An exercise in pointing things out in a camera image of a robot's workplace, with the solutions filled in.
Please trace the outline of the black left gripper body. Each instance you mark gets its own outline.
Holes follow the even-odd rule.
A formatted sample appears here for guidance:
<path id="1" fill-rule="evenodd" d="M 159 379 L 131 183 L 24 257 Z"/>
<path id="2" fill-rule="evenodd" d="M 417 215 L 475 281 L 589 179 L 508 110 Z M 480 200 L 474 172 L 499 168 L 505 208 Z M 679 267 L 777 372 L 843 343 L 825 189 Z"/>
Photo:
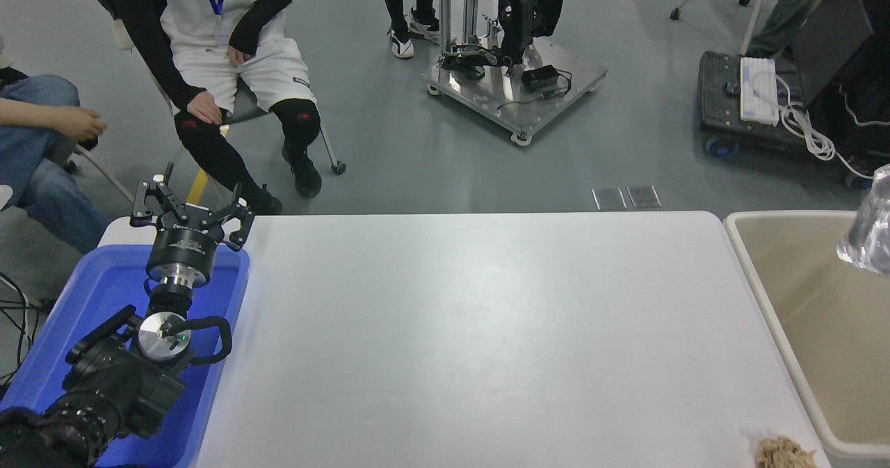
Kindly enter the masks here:
<path id="1" fill-rule="evenodd" d="M 156 238 L 147 259 L 147 275 L 151 278 L 210 278 L 222 228 L 201 227 L 209 218 L 206 207 L 185 207 L 183 211 L 167 211 L 156 221 Z"/>

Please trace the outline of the person's hand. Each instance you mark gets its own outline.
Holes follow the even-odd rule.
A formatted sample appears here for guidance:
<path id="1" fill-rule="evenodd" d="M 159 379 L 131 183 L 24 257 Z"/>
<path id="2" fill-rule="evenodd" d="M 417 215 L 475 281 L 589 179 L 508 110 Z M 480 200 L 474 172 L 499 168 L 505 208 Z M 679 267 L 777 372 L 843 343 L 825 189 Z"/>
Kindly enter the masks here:
<path id="1" fill-rule="evenodd" d="M 108 128 L 101 114 L 79 106 L 56 108 L 53 129 L 76 142 L 96 140 Z"/>

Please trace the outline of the person's right hand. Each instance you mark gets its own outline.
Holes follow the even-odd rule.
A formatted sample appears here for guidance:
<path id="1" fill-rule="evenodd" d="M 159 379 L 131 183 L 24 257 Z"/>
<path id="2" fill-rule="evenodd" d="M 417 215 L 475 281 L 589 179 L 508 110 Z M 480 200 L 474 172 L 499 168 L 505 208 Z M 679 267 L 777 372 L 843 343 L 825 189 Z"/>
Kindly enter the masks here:
<path id="1" fill-rule="evenodd" d="M 200 122 L 217 126 L 223 123 L 223 116 L 225 116 L 214 101 L 214 96 L 206 90 L 192 98 L 186 110 Z"/>

